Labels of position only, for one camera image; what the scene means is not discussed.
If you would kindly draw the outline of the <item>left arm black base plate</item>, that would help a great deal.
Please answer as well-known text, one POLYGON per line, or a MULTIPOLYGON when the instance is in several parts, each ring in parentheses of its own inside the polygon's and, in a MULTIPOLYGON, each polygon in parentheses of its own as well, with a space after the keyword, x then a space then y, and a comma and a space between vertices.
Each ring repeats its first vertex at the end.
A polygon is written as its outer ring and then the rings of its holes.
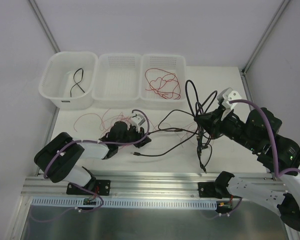
MULTIPOLYGON (((82 187, 89 192, 99 196, 108 196, 111 189, 111 181, 104 179, 92 179, 85 186, 82 187)), ((67 195, 89 195, 90 193, 78 188, 73 183, 69 183, 66 189, 67 195)))

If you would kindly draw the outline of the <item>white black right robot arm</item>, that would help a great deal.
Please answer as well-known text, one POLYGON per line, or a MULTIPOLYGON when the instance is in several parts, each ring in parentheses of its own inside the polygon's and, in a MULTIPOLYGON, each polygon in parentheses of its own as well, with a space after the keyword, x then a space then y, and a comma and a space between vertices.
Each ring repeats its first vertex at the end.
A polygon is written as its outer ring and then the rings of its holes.
POLYGON ((245 122, 233 110, 222 118, 224 107, 197 114, 194 121, 212 138, 228 137, 257 156, 257 161, 281 179, 288 191, 265 189, 233 173, 222 171, 206 194, 221 199, 230 196, 250 200, 280 217, 290 228, 300 232, 300 146, 278 134, 282 121, 265 107, 255 107, 245 122))

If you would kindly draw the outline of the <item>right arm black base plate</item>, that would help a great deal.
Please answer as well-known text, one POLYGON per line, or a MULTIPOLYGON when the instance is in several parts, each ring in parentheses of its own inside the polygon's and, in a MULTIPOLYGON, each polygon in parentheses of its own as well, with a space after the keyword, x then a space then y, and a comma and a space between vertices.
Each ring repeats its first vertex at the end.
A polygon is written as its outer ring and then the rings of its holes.
POLYGON ((217 192, 215 185, 213 182, 198 182, 198 195, 200 198, 230 198, 231 195, 229 193, 220 193, 217 192))

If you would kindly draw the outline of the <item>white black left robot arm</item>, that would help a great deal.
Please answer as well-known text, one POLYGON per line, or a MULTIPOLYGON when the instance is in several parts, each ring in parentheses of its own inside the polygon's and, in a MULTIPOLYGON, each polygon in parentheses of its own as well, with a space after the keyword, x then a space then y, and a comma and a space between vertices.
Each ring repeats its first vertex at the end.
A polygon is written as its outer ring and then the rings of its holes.
POLYGON ((117 121, 96 143, 80 142, 66 132, 60 133, 35 155, 34 163, 43 171, 45 179, 75 184, 83 194, 89 195, 95 189, 94 177, 86 168, 77 165, 80 158, 107 160, 118 153, 119 147, 141 148, 150 142, 143 127, 117 121))

